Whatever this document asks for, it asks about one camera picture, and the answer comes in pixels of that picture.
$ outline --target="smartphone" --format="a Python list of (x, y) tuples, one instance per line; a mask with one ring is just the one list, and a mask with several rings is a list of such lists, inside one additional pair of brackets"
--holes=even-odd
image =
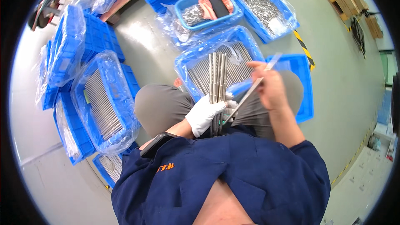
[(229, 11), (227, 10), (222, 0), (209, 0), (209, 1), (213, 6), (213, 10), (217, 18), (229, 15)]

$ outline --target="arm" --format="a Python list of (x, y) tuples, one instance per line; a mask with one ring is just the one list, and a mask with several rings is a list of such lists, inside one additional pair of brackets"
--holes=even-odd
[[(193, 135), (193, 132), (192, 132), (192, 127), (190, 126), (190, 124), (188, 123), (186, 118), (183, 119), (181, 122), (175, 124), (171, 128), (167, 129), (167, 131), (165, 131), (165, 132), (177, 135), (178, 137), (184, 137), (184, 138), (188, 138), (188, 139), (193, 139), (194, 138), (194, 135)], [(153, 139), (151, 139), (150, 141), (148, 141), (145, 144), (143, 144), (139, 149), (143, 150), (144, 148), (146, 148), (146, 146), (152, 140)]]
[(277, 71), (264, 71), (266, 63), (249, 62), (254, 67), (253, 80), (263, 77), (263, 83), (257, 88), (260, 101), (269, 110), (270, 120), (277, 142), (291, 148), (305, 140), (297, 125), (286, 98), (285, 86)]

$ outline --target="yellow black hazard stripe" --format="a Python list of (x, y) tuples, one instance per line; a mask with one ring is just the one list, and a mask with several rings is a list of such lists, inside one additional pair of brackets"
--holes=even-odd
[(301, 39), (299, 33), (295, 30), (293, 31), (294, 35), (297, 38), (297, 41), (299, 41), (301, 47), (303, 48), (304, 53), (306, 54), (307, 58), (308, 58), (308, 62), (310, 63), (310, 71), (313, 71), (313, 69), (315, 68), (315, 63), (314, 60), (311, 57), (311, 54), (309, 53), (306, 45), (304, 44), (303, 40)]
[(350, 163), (353, 161), (353, 159), (356, 157), (358, 151), (360, 150), (360, 148), (363, 146), (363, 144), (367, 141), (367, 136), (372, 128), (372, 124), (374, 123), (374, 121), (371, 123), (370, 127), (368, 128), (367, 133), (364, 136), (364, 139), (362, 140), (362, 143), (360, 144), (360, 146), (358, 147), (357, 151), (355, 152), (355, 154), (353, 155), (353, 157), (351, 158), (350, 162), (346, 165), (346, 167), (344, 167), (344, 169), (342, 170), (342, 172), (338, 175), (338, 177), (336, 177), (336, 179), (333, 180), (333, 182), (331, 182), (330, 184), (332, 185), (334, 182), (336, 182), (336, 180), (343, 174), (343, 172), (347, 169), (347, 167), (349, 167)]

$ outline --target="sleeve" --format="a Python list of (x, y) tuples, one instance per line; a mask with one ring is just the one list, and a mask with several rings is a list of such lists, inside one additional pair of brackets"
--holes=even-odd
[[(307, 140), (291, 147), (290, 150), (299, 157), (300, 161), (303, 161), (303, 165), (305, 164), (303, 166), (304, 178), (311, 192), (315, 210), (321, 211), (317, 218), (319, 224), (330, 195), (330, 181), (325, 162), (313, 144)], [(313, 174), (317, 181), (307, 181), (307, 179), (311, 179), (311, 177), (306, 177), (308, 174)]]
[(140, 157), (135, 149), (123, 156), (121, 177), (111, 193), (114, 213), (120, 225), (142, 223), (145, 202), (155, 171), (150, 159)]

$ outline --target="pink glove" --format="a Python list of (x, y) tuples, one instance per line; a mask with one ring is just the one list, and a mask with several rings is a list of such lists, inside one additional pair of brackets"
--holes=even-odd
[(216, 20), (217, 16), (212, 8), (211, 2), (209, 0), (199, 0), (199, 5), (204, 11), (204, 19)]
[(222, 0), (226, 9), (228, 10), (229, 14), (232, 14), (233, 12), (233, 4), (230, 0)]

